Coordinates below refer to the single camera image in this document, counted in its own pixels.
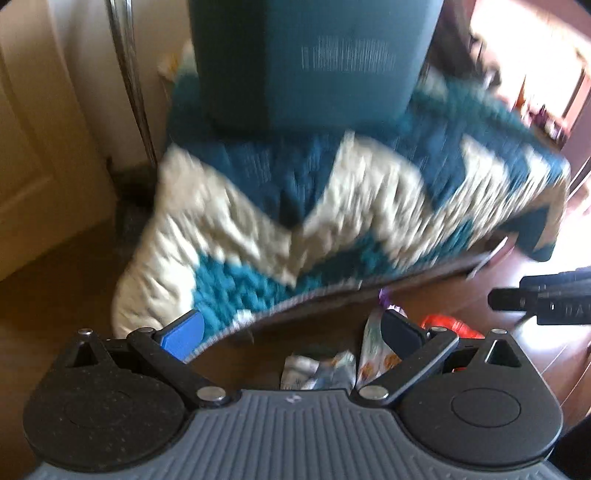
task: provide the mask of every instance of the door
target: door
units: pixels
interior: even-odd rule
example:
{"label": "door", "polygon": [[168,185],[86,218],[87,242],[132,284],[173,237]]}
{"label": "door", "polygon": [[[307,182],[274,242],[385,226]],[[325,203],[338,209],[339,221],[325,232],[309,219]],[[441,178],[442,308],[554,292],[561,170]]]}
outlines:
{"label": "door", "polygon": [[47,0],[0,11],[0,280],[113,212],[64,65]]}

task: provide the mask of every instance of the gray ribbed plate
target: gray ribbed plate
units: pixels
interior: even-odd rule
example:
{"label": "gray ribbed plate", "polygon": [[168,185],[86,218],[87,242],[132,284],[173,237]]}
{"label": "gray ribbed plate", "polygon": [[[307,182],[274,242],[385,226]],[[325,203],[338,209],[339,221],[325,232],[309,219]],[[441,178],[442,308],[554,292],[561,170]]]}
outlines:
{"label": "gray ribbed plate", "polygon": [[234,405],[202,410],[157,458],[124,471],[67,472],[43,464],[29,480],[551,480],[541,463],[513,472],[446,465],[414,445],[386,410],[359,407],[344,391],[246,391]]}

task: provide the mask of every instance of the zigzag patterned blanket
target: zigzag patterned blanket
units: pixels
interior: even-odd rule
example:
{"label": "zigzag patterned blanket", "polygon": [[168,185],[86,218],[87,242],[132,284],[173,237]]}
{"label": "zigzag patterned blanket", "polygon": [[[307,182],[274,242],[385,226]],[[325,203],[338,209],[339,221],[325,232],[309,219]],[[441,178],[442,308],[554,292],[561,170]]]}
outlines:
{"label": "zigzag patterned blanket", "polygon": [[197,308],[197,354],[245,313],[395,279],[494,229],[534,259],[552,253],[568,163],[464,84],[422,83],[388,128],[248,141],[214,136],[198,98],[185,69],[154,217],[113,303],[118,336]]}

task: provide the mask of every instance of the red wrapper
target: red wrapper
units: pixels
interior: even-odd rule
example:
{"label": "red wrapper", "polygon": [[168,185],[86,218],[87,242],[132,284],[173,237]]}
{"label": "red wrapper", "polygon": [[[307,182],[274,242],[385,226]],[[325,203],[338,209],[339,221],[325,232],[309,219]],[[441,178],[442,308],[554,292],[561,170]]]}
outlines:
{"label": "red wrapper", "polygon": [[446,315],[427,315],[421,322],[421,328],[429,330],[431,327],[445,327],[457,333],[461,338],[484,338],[484,335],[471,329],[464,322]]}

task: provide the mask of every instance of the hardwood floor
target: hardwood floor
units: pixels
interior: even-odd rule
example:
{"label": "hardwood floor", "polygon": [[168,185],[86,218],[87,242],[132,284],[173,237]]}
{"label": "hardwood floor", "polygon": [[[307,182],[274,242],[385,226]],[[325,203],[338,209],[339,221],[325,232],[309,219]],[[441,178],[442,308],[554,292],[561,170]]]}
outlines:
{"label": "hardwood floor", "polygon": [[[458,276],[397,295],[410,318],[448,313],[480,330],[503,326],[532,357],[573,422],[591,405],[587,345],[591,327],[538,327],[515,314],[491,312],[494,286],[516,285],[525,274],[552,273],[591,264],[591,221],[567,222],[551,262],[536,264],[518,252],[467,281]],[[110,225],[75,238],[0,282],[0,478],[17,480],[35,459],[22,434],[22,408],[59,349],[80,327],[109,336],[111,298],[124,265],[113,250]],[[276,387],[285,356],[315,346],[359,347],[373,302],[310,317],[255,334],[254,345],[224,341],[194,367],[228,387]]]}

